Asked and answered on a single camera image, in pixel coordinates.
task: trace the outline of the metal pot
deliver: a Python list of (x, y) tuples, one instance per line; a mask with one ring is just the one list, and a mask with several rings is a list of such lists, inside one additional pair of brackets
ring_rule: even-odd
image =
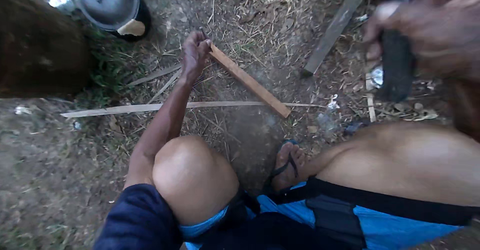
[(127, 41), (140, 40), (151, 26), (143, 0), (78, 0), (78, 5), (93, 24)]

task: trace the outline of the foot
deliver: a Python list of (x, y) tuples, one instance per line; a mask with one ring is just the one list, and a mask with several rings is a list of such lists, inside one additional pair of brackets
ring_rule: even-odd
[[(303, 166), (305, 165), (305, 154), (298, 145), (293, 143), (285, 143), (276, 155), (275, 169), (283, 167), (289, 160), (289, 154), (292, 155), (293, 161), (297, 164), (298, 173), (302, 174)], [(295, 170), (291, 164), (286, 170), (275, 176), (272, 180), (272, 187), (275, 192), (279, 192), (285, 188), (294, 186), (300, 182), (300, 177), (295, 177)]]

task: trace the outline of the thigh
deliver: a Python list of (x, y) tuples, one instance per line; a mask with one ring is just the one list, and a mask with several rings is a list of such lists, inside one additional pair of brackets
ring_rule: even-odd
[(310, 163), (318, 179), (420, 201), (479, 206), (480, 144), (443, 127), (367, 128)]
[(173, 139), (158, 152), (153, 182), (185, 226), (218, 214), (239, 187), (230, 163), (198, 136)]

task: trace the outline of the tree trunk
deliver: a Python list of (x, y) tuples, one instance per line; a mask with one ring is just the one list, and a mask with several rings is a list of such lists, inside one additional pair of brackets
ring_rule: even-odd
[(92, 64), (79, 26), (41, 0), (0, 0), (0, 97), (81, 91)]

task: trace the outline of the wooden plank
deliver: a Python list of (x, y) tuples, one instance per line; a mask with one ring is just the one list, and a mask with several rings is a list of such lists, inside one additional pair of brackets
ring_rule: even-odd
[(143, 82), (146, 82), (146, 81), (151, 81), (153, 80), (154, 78), (158, 78), (160, 76), (163, 76), (163, 75), (167, 75), (177, 69), (180, 69), (182, 67), (182, 64), (176, 64), (176, 65), (173, 65), (169, 68), (166, 68), (166, 69), (160, 69), (158, 71), (155, 71), (153, 72), (152, 74), (144, 77), (144, 78), (141, 78), (139, 80), (136, 80), (136, 81), (133, 81), (133, 82), (130, 82), (129, 84), (127, 84), (127, 86), (134, 86), (134, 85), (137, 85), (137, 84), (141, 84)]
[(212, 52), (210, 55), (219, 63), (230, 75), (234, 76), (237, 80), (243, 83), (251, 92), (257, 95), (265, 104), (272, 107), (272, 109), (278, 112), (282, 117), (287, 118), (291, 112), (282, 102), (276, 99), (273, 94), (267, 91), (261, 86), (254, 78), (252, 78), (247, 72), (243, 71), (234, 61), (226, 56), (215, 45), (212, 44)]
[[(187, 108), (196, 107), (215, 107), (215, 106), (263, 106), (263, 102), (250, 102), (250, 101), (225, 101), (225, 102), (189, 102)], [(285, 106), (303, 106), (303, 107), (324, 107), (313, 104), (298, 104), (298, 103), (284, 103)], [(162, 104), (147, 104), (147, 105), (130, 105), (130, 106), (114, 106), (99, 109), (89, 109), (81, 111), (73, 111), (62, 113), (63, 117), (78, 118), (99, 116), (108, 114), (130, 113), (130, 112), (142, 112), (142, 111), (156, 111), (162, 107)]]
[(179, 76), (180, 74), (182, 73), (181, 70), (178, 70), (177, 73), (175, 73), (166, 83), (165, 85), (153, 96), (153, 98), (148, 101), (147, 104), (150, 104), (153, 102), (153, 100), (155, 100), (157, 97), (159, 97), (163, 91), (165, 91)]
[(340, 34), (350, 22), (353, 13), (362, 1), (363, 0), (345, 0), (343, 2), (343, 5), (335, 14), (318, 46), (310, 54), (303, 75), (311, 76), (317, 72), (318, 68), (332, 49)]

